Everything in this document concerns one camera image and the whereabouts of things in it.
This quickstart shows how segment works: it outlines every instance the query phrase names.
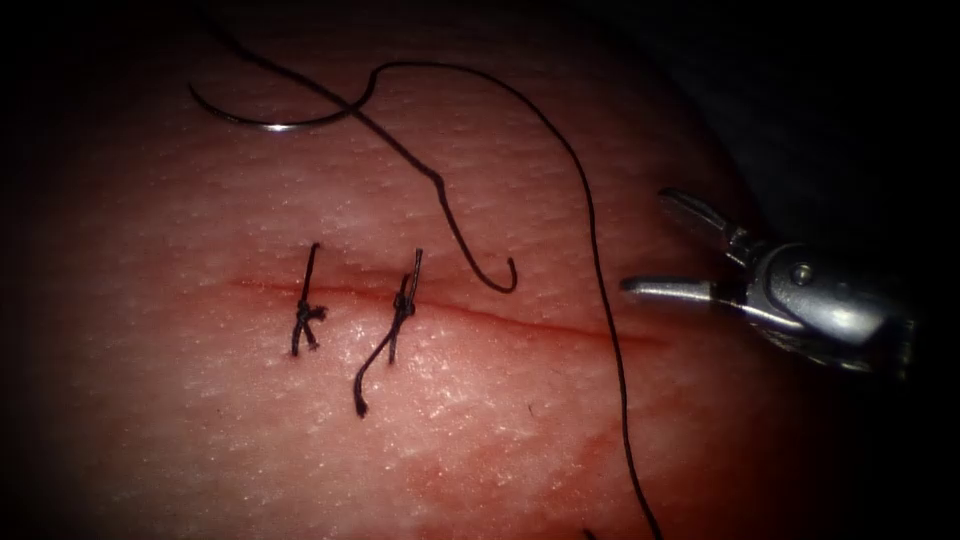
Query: black suture thread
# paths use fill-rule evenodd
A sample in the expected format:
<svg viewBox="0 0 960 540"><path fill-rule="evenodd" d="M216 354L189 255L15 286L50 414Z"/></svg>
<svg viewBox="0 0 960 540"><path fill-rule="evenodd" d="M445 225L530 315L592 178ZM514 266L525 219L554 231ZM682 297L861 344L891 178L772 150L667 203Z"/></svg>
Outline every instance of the black suture thread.
<svg viewBox="0 0 960 540"><path fill-rule="evenodd" d="M413 284L410 286L410 293L407 294L407 280L410 274L403 276L400 282L400 292L393 297L393 309L396 310L393 315L394 324L397 325L397 331L393 333L390 340L390 354L387 363L393 365L397 359L397 336L400 334L400 325L407 317L413 317L417 313L417 306L413 303L413 297L417 294L417 283L420 282L420 265L423 260L423 249L417 248L416 261L413 264Z"/></svg>
<svg viewBox="0 0 960 540"><path fill-rule="evenodd" d="M282 77L286 77L287 79L290 79L291 81L303 87L306 87L307 89L312 90L320 94L327 100L333 102L337 107L340 108L340 114L342 114L342 116L339 116L337 119L343 118L348 114L353 116L354 118L359 120L360 123L362 123L368 129L373 131L377 136L379 136L380 139L382 139L385 143L387 143L387 145L393 148L393 150L396 151L397 154L400 155L400 157L406 160L407 163L409 163L414 169L419 171L420 174L430 179L430 181L433 182L433 186L437 191L437 199L440 201L440 207L443 209L443 214L447 218L447 225L450 227L450 230L453 232L453 236L454 238L456 238L457 244L459 244L460 246L460 251L463 252L463 256L467 259L467 263L470 265L470 268L473 269L473 272L477 275L480 281L482 281L486 286L490 287L491 289L504 294L512 293L517 288L517 268L513 262L513 257L507 258L507 267L510 270L510 285L508 287L504 287L503 285L499 285L495 283L493 280L487 277L486 274L484 274L483 270L480 269L480 266L477 264L477 261L473 258L473 254L470 252L470 248L467 247L467 242L463 238L463 234L460 232L460 227L457 225L456 219L453 217L453 211L450 209L450 203L447 201L446 186L444 184L443 177L440 176L440 173L431 169L425 163L417 159L416 156L410 153L410 151L407 150L406 147L400 144L400 142L397 141L397 139L395 139L393 135L390 135L390 133L388 133L387 130L385 130L382 126L380 126L380 124L377 124L376 122L374 122L373 119L371 119L369 116L367 116L362 111L360 111L360 109L348 103L347 100L340 97L340 95L334 93L333 91L329 90L327 87L314 81L313 79L310 79L306 75L298 73L292 69L283 67L273 62L272 60L269 60L247 49L235 37L230 35L230 33L228 33L224 28L220 27L220 25L218 25L216 22L210 19L205 13L200 12L200 17L206 22L210 32L221 43L223 43L228 49L230 49L234 54L236 54L242 60L251 62L263 69L272 71ZM197 102L207 111L228 120L233 120L235 118L233 115L214 107L209 102L201 98L200 95L197 93L197 91L194 90L192 85L188 85L188 88L193 98L197 100Z"/></svg>
<svg viewBox="0 0 960 540"><path fill-rule="evenodd" d="M377 345L377 348L373 350L373 354L367 358L367 361L360 366L360 370L357 371L356 377L353 379L353 403L357 407L357 416L363 418L367 414L367 402L363 400L363 375L367 372L367 368L370 367L370 364L377 359L377 355L380 354L380 351L383 350L383 347L386 346L387 342L393 339L396 335L397 330L400 329L400 326L397 324L397 318L394 317L393 325L390 326L390 331L387 332L387 335L380 340L380 344Z"/></svg>
<svg viewBox="0 0 960 540"><path fill-rule="evenodd" d="M370 73L370 77L367 82L367 88L364 91L363 95L360 97L360 99L357 100L354 104L350 104L350 103L347 103L345 100L343 100L343 98L341 98L340 96L334 94L333 92L330 92L326 88L311 81L307 77L295 71L289 70L287 68L283 68L277 64L274 64L270 60L267 60L265 58L257 56L256 54L250 51L247 51L235 38L227 34L223 29L217 26L216 23L214 23L212 20L207 18L205 14L203 15L203 17L204 17L204 20L206 20L208 25L211 27L213 33L222 41L224 41L225 44L228 46L228 48L232 49L241 58L251 61L268 70L274 71L275 73L278 73L280 75L284 75L290 78L291 80L306 86L307 88L315 90L319 94L323 95L330 101L333 101L335 104L337 104L341 110L324 117L313 118L313 119L294 122L294 123L276 124L276 123L262 122L259 120L252 120L248 118L238 117L238 116L229 114L221 109L218 109L213 105L211 105L210 103L208 103L203 98L201 98L200 95L193 89L193 87L190 86L189 89L190 89L191 95L193 95L194 99L203 108L205 108L207 111L217 116L220 116L221 118L225 118L227 120L231 120L233 122L237 122L244 125L249 125L252 127L259 127L262 129L268 129L268 126L274 126L275 128L277 126L281 128L283 126L290 126L290 129L309 127L309 126L319 126L319 125L335 122L341 118L346 117L347 115L353 115L355 118L357 118L362 123L364 123L364 125L366 125L375 133L380 135L381 138L383 138L383 140L387 142L387 144L389 144L392 148L394 148L394 150L396 150L402 157L407 159L407 161L411 165L413 165L418 171L420 171L421 173L423 173L425 176L427 176L433 181L434 185L437 188L437 194L440 199L440 204L443 207L444 214L447 216L447 222L450 225L450 228L453 231L454 236L457 238L457 242L458 244L460 244L460 249L461 251L463 251L464 256L467 258L467 262L470 264L470 267L477 274L477 277L479 277L484 284L486 284L487 286L491 287L494 290L497 290L500 292L512 292L516 288L517 277L516 277L516 268L514 267L514 264L513 264L513 259L512 258L507 259L507 264L510 267L510 273L511 273L511 279L512 279L511 287L503 288L491 282L480 271L476 262L473 260L473 257L470 255L469 250L467 250L466 243L463 241L463 238L460 235L459 229L456 227L456 223L453 220L453 215L450 212L450 208L446 203L446 195L443 190L443 178L440 177L440 175L437 174L435 171L433 171L423 163L416 160L416 158L414 158L409 152L407 152L406 149L403 148L403 146L401 146L399 142L397 142L395 139L390 137L390 135L387 134L386 131L383 130L383 128L375 124L366 115L361 113L358 110L358 108L362 107L366 103L366 101L369 100L370 97L373 95L373 91L376 87L377 76L381 71L384 71L389 68L394 68L394 67L427 67L427 68L438 68L438 69L450 69L454 71L460 71L463 73L475 75L477 77L480 77L482 79L485 79L489 82L496 84L500 88L503 88L504 90L512 94L514 97L519 99L521 102L523 102L527 106L527 108L529 108L540 119L543 125L554 135L554 137L556 137L557 140L560 141L560 144L563 145L564 149L567 151L567 154L570 155L570 158L577 169L577 173L580 176L580 182L583 186L584 196L587 202L587 213L588 213L588 219L589 219L589 225L590 225L590 244L593 250L593 265L596 271L597 285L600 288L600 298L603 302L603 310L607 320L607 327L610 331L610 340L613 344L614 356L616 357L616 363L617 363L617 377L619 379L619 390L620 390L621 431L623 435L624 453L626 454L626 459L627 459L627 469L630 473L630 482L633 484L634 493L637 496L637 501L640 503L640 508L643 510L644 517L646 518L647 523L650 526L650 532L653 538L655 540L662 540L663 533L661 532L660 525L657 523L657 519L653 514L653 510L650 508L650 504L647 501L646 496L644 496L643 490L640 487L640 479L637 477L636 465L634 464L634 461L633 461L633 450L630 446L630 433L629 433L629 427L628 427L629 423L627 419L627 412L628 412L627 381L626 381L626 375L623 367L623 354L620 351L620 339L617 335L616 325L614 324L614 321L613 321L613 312L610 309L610 300L607 297L607 289L603 282L603 271L600 268L600 248L597 245L596 211L593 205L593 195L590 191L590 184L587 181L587 175L583 170L583 165L580 163L580 159L577 157L577 154L573 150L573 147L570 145L567 139L563 136L563 134L560 133L560 131L556 128L556 126L554 126L553 123L550 122L549 119L547 119L546 115L544 115L543 112L540 111L540 109L536 105L534 105L529 98L523 95L519 90L513 88L512 86L501 81L500 79L497 79L492 75L489 75L487 73L484 73L482 71L479 71L470 67L460 66L457 64L448 64L443 62L398 61L398 62L384 63L376 67Z"/></svg>
<svg viewBox="0 0 960 540"><path fill-rule="evenodd" d="M313 275L313 261L316 258L317 248L319 247L320 244L316 242L310 246L310 258L307 259L307 271L303 276L303 290L300 292L300 300L297 302L297 322L293 326L293 339L290 343L290 352L293 356L300 354L301 332L307 335L307 344L310 350L317 348L317 338L314 337L313 331L310 330L310 321L313 319L323 321L327 318L327 308L324 306L311 308L310 304L307 303L307 294L310 293L310 277Z"/></svg>
<svg viewBox="0 0 960 540"><path fill-rule="evenodd" d="M373 361L380 355L387 343L390 343L390 357L387 363L393 365L397 354L397 335L400 334L400 328L408 317L412 317L417 312L417 306L413 303L413 297L417 294L417 283L420 282L420 266L422 260L423 249L417 248L416 262L413 265L413 284L410 286L410 292L407 292L407 282L410 281L410 274L404 274L403 279L400 280L400 292L393 298L394 312L393 322L390 323L390 331L383 337L380 344L377 345L377 348L373 350L373 354L360 366L360 369L357 371L357 376L353 379L353 403L357 407L357 416L360 418L363 418L364 415L367 414L368 409L367 402L363 399L363 375L367 372L370 364L373 364Z"/></svg>

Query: surgical suture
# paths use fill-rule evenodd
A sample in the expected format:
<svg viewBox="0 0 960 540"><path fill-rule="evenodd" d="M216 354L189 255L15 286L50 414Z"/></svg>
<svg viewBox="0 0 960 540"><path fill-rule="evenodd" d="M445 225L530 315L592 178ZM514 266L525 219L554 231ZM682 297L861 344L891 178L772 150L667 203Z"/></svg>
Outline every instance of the surgical suture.
<svg viewBox="0 0 960 540"><path fill-rule="evenodd" d="M303 291L300 293L300 300L297 302L297 322L293 326L293 339L290 342L290 352L297 356L300 352L300 333L307 335L307 345L310 350L317 349L317 338L310 330L310 321L323 321L327 318L327 308L324 306L313 306L307 303L307 294L310 292L310 276L313 275L313 260L317 255L317 248L320 244L314 243L310 246L310 258L307 259L307 272L303 276Z"/></svg>
<svg viewBox="0 0 960 540"><path fill-rule="evenodd" d="M411 282L411 275L404 274L403 279L400 281L400 291L397 292L396 296L393 298L393 322L390 324L390 330L387 331L387 335L380 341L380 344L377 345L377 348L373 350L373 353L367 358L366 362L360 366L360 370L357 371L357 376L353 380L353 401L357 407L357 416L363 418L367 414L367 402L363 399L363 375L367 372L367 369L376 360L377 356L383 351L383 348L386 347L387 343L390 344L389 356L387 364L393 365L396 361L397 355L397 335L400 333L400 327L403 325L409 317L417 312L417 307L413 303L413 296L417 293L417 283L420 281L420 262L423 259L423 250L417 248L416 261L413 265L413 276ZM410 290L407 291L407 283L410 283Z"/></svg>

